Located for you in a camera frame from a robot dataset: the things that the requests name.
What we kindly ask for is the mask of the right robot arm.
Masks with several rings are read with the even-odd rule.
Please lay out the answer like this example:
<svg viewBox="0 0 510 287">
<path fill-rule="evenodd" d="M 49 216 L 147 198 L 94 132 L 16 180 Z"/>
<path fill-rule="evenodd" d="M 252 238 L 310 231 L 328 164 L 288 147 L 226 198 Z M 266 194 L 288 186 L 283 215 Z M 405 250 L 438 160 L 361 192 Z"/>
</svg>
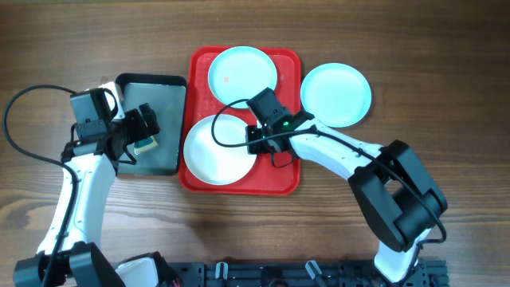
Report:
<svg viewBox="0 0 510 287">
<path fill-rule="evenodd" d="M 285 108 L 256 112 L 249 129 L 250 147 L 289 151 L 346 179 L 367 225 L 379 239 L 375 268 L 401 285 L 418 263 L 418 253 L 442 233 L 440 216 L 448 203 L 414 150 L 400 140 L 388 146 L 365 143 L 320 122 L 312 114 Z"/>
</svg>

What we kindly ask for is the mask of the white plate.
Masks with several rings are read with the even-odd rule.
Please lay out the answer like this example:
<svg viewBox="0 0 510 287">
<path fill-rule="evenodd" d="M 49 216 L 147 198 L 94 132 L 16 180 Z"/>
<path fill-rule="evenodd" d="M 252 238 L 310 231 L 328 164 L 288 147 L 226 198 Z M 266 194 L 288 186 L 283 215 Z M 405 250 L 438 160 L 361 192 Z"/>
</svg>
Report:
<svg viewBox="0 0 510 287">
<path fill-rule="evenodd" d="M 246 147 L 247 123 L 231 115 L 208 116 L 197 122 L 184 143 L 184 161 L 199 180 L 211 185 L 235 183 L 246 176 L 256 162 Z"/>
</svg>

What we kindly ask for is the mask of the light blue plate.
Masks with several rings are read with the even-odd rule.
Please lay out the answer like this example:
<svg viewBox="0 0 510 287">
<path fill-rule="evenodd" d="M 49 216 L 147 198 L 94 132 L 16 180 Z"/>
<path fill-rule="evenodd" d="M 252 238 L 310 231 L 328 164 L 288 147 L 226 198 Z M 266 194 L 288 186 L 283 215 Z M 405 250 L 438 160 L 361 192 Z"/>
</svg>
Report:
<svg viewBox="0 0 510 287">
<path fill-rule="evenodd" d="M 236 100 L 249 100 L 266 88 L 274 90 L 278 73 L 266 53 L 250 46 L 236 46 L 213 59 L 207 80 L 217 100 L 231 104 Z"/>
<path fill-rule="evenodd" d="M 350 65 L 327 63 L 315 67 L 300 88 L 303 108 L 323 124 L 346 128 L 369 112 L 372 91 L 366 77 Z"/>
</svg>

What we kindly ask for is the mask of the green yellow sponge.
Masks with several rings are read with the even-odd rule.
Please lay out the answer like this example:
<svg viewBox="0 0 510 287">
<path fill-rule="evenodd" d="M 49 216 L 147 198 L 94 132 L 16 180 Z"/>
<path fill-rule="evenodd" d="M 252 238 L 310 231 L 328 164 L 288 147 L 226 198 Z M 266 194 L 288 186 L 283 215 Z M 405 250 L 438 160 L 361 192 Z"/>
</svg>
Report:
<svg viewBox="0 0 510 287">
<path fill-rule="evenodd" d="M 133 144 L 134 153 L 140 155 L 144 152 L 155 149 L 159 146 L 154 136 L 147 137 L 146 139 L 137 141 Z"/>
</svg>

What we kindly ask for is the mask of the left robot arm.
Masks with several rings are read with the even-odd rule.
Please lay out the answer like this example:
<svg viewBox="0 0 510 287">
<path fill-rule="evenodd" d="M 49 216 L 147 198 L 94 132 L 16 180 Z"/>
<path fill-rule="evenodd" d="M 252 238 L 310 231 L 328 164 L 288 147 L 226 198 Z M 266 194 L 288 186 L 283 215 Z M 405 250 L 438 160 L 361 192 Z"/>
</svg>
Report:
<svg viewBox="0 0 510 287">
<path fill-rule="evenodd" d="M 79 286 L 176 286 L 179 277 L 158 252 L 130 258 L 114 268 L 100 250 L 106 199 L 116 167 L 127 146 L 159 132 L 148 104 L 114 119 L 112 110 L 94 113 L 96 120 L 80 120 L 74 130 L 103 125 L 89 136 L 95 151 L 80 155 L 87 138 L 67 143 L 60 162 L 64 182 L 52 226 L 33 258 L 19 261 L 14 270 L 17 286 L 61 286 L 74 277 Z"/>
</svg>

